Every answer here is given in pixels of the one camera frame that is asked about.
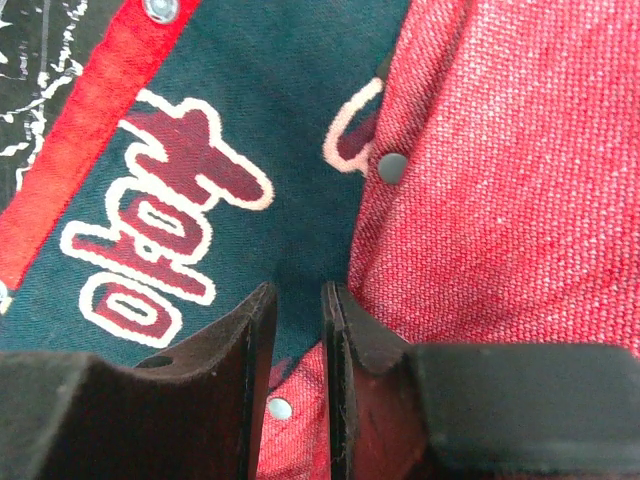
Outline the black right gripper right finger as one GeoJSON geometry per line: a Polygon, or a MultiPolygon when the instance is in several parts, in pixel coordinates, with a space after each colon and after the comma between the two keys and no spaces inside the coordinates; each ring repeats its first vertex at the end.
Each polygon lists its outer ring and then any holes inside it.
{"type": "Polygon", "coordinates": [[[334,479],[635,479],[639,362],[588,344],[410,344],[322,289],[334,479]]]}

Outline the red patterned pillowcase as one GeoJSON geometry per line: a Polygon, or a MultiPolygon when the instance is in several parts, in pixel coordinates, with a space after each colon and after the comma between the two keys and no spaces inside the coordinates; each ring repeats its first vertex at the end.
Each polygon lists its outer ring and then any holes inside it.
{"type": "Polygon", "coordinates": [[[257,475],[325,479],[319,294],[411,343],[639,349],[635,1],[1,5],[1,347],[133,365],[255,285],[257,475]]]}

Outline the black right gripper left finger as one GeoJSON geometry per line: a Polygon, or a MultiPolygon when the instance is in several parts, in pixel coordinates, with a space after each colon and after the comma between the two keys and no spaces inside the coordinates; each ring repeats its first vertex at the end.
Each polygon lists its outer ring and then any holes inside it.
{"type": "Polygon", "coordinates": [[[5,479],[252,479],[277,320],[272,284],[133,368],[1,357],[5,479]]]}

